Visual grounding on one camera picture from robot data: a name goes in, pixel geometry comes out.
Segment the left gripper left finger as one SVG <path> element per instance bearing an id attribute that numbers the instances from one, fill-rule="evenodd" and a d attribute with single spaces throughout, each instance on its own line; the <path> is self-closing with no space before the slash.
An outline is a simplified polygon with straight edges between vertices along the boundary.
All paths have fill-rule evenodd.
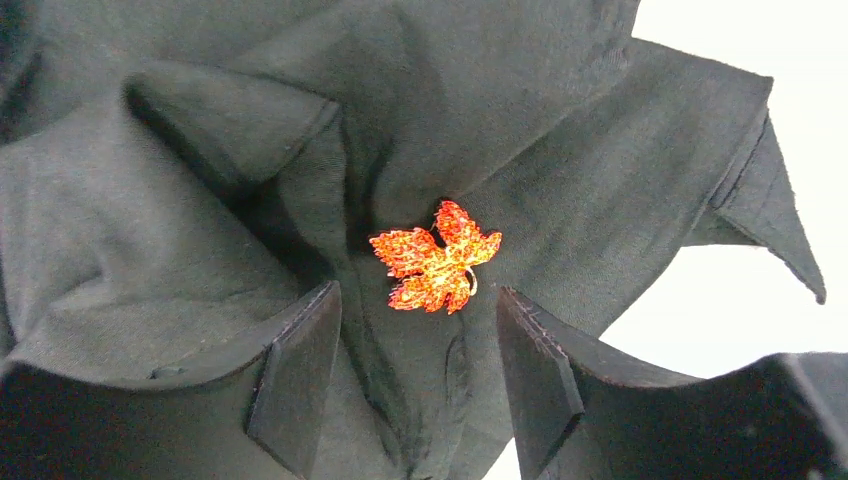
<path id="1" fill-rule="evenodd" d="M 1 368 L 5 479 L 307 479 L 341 323 L 337 282 L 144 380 Z"/>

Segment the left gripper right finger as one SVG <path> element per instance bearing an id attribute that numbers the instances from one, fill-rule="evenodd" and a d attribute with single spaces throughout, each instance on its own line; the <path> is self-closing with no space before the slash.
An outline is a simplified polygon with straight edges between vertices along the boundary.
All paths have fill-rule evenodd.
<path id="1" fill-rule="evenodd" d="M 843 479 L 847 357 L 779 353 L 711 378 L 574 328 L 511 289 L 497 330 L 525 479 Z"/>

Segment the orange maple leaf brooch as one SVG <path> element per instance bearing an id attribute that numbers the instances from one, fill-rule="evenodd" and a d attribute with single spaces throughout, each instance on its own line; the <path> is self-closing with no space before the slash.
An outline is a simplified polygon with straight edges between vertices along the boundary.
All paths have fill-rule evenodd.
<path id="1" fill-rule="evenodd" d="M 458 203 L 440 202 L 431 228 L 389 230 L 369 239 L 375 256 L 397 281 L 388 306 L 399 311 L 444 308 L 451 315 L 477 292 L 473 268 L 499 252 L 503 234 L 486 234 Z"/>

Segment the black button shirt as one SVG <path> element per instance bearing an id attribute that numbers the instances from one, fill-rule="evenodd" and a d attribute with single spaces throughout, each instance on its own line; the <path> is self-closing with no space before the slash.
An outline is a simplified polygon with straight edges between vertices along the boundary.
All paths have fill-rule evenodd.
<path id="1" fill-rule="evenodd" d="M 5 1 L 1 357 L 147 379 L 340 284 L 320 479 L 480 479 L 509 285 L 591 335 L 680 249 L 820 269 L 772 82 L 633 37 L 635 1 Z M 369 239 L 503 234 L 449 315 Z"/>

